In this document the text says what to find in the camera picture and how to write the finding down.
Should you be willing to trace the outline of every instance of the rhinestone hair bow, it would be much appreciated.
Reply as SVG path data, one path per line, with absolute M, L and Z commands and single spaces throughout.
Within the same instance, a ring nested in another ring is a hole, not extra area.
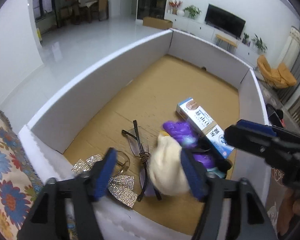
M 95 162 L 101 161 L 102 157 L 100 154 L 93 155 L 85 161 L 79 159 L 73 166 L 72 171 L 79 175 L 84 171 L 89 171 Z M 110 178 L 108 184 L 108 191 L 117 200 L 124 205 L 132 208 L 137 200 L 138 195 L 133 192 L 134 177 L 129 175 L 120 175 L 122 170 L 119 171 L 118 175 Z

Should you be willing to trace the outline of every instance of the cardboard floor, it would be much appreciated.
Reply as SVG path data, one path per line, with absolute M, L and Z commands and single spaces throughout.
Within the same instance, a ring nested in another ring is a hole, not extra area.
M 109 147 L 125 152 L 131 162 L 127 174 L 135 177 L 134 191 L 139 194 L 140 159 L 132 154 L 121 130 L 132 129 L 132 121 L 137 120 L 140 135 L 147 139 L 151 152 L 162 124 L 178 119 L 176 106 L 188 97 L 193 97 L 222 129 L 239 120 L 236 88 L 185 61 L 164 56 L 112 98 L 80 131 L 64 156 L 74 164 L 80 158 L 103 155 Z M 234 163 L 235 150 L 229 159 Z M 232 170 L 228 172 L 228 179 L 231 174 Z M 136 202 L 133 209 L 163 226 L 192 235 L 202 203 L 188 193 L 163 196 L 162 201 L 145 197 Z

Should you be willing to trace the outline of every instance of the wooden side table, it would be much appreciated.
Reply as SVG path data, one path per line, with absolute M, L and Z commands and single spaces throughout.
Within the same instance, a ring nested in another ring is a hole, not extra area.
M 216 34 L 216 38 L 218 39 L 218 40 L 217 40 L 217 43 L 216 43 L 217 46 L 219 46 L 219 44 L 220 44 L 222 41 L 228 43 L 227 51 L 229 51 L 229 52 L 231 51 L 232 47 L 235 47 L 235 48 L 238 47 L 237 43 L 235 43 L 235 42 L 233 42 L 233 41 L 227 39 L 226 37 L 221 36 L 220 34 Z

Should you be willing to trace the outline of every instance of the orange armchair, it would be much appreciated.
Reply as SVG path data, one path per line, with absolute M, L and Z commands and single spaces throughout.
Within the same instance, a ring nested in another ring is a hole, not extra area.
M 270 67 L 265 55 L 261 55 L 257 59 L 257 65 L 265 81 L 271 86 L 287 88 L 297 83 L 297 80 L 283 62 L 279 64 L 277 69 L 274 69 Z

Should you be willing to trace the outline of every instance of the television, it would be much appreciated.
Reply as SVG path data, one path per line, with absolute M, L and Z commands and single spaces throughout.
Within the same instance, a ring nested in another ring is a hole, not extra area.
M 216 28 L 220 28 L 236 38 L 241 36 L 245 20 L 238 16 L 229 13 L 217 6 L 209 4 L 206 18 L 204 20 L 207 24 L 211 24 Z

